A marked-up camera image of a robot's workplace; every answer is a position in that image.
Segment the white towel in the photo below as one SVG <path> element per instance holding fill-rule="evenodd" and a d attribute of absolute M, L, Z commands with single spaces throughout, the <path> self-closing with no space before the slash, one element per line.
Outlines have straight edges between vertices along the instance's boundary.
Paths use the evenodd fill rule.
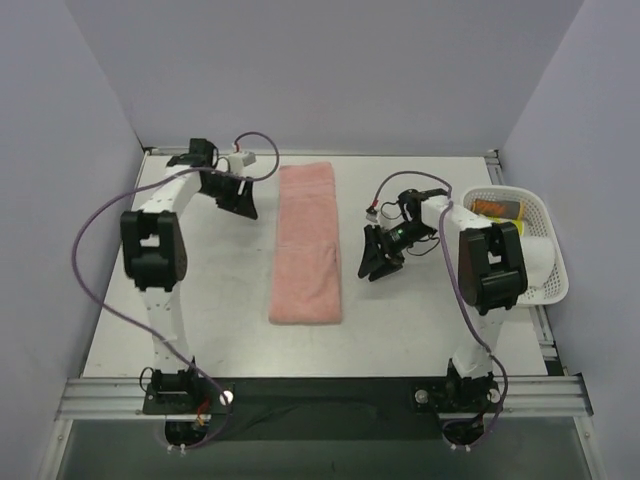
<path fill-rule="evenodd" d="M 555 265 L 554 244 L 548 237 L 522 236 L 520 241 L 528 287 L 540 289 L 551 276 Z"/>

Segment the pink towel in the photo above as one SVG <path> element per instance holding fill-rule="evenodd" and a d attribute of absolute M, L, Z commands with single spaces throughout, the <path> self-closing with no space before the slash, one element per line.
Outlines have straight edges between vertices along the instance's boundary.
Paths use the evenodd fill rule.
<path fill-rule="evenodd" d="M 279 170 L 269 321 L 342 321 L 341 252 L 334 170 L 328 162 Z"/>

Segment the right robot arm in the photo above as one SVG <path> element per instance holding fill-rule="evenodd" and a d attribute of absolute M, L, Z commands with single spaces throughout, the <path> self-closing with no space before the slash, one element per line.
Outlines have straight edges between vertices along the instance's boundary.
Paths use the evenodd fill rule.
<path fill-rule="evenodd" d="M 465 331 L 447 373 L 426 386 L 441 412 L 485 412 L 500 401 L 493 369 L 506 313 L 528 288 L 520 236 L 511 222 L 495 223 L 454 203 L 443 189 L 409 189 L 398 197 L 401 222 L 385 227 L 370 206 L 359 278 L 376 281 L 404 266 L 410 247 L 436 237 Z"/>

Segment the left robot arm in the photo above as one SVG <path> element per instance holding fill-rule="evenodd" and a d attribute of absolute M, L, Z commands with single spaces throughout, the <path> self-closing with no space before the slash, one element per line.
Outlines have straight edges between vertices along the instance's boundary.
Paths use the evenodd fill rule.
<path fill-rule="evenodd" d="M 215 154 L 208 140 L 191 140 L 187 153 L 166 163 L 163 182 L 151 197 L 120 218 L 125 274 L 141 295 L 153 338 L 154 365 L 143 407 L 147 414 L 205 414 L 215 395 L 197 372 L 186 337 L 180 287 L 188 258 L 180 217 L 197 194 L 214 199 L 221 210 L 258 217 L 253 183 L 241 177 L 255 163 L 255 154 L 235 148 L 224 171 L 217 170 Z"/>

